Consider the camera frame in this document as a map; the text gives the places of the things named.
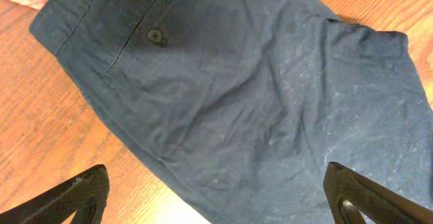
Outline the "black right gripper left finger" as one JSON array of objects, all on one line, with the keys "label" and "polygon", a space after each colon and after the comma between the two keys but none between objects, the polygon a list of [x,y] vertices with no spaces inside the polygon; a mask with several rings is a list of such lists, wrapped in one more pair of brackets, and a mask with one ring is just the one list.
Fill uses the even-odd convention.
[{"label": "black right gripper left finger", "polygon": [[1,213],[2,223],[101,223],[110,181],[107,169],[97,164],[33,199]]}]

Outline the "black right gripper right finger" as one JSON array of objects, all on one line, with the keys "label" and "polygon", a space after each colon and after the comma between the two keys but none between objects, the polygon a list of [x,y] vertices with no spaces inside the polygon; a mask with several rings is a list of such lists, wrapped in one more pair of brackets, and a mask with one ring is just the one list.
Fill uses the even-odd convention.
[{"label": "black right gripper right finger", "polygon": [[432,224],[432,211],[338,162],[327,166],[323,187],[335,223]]}]

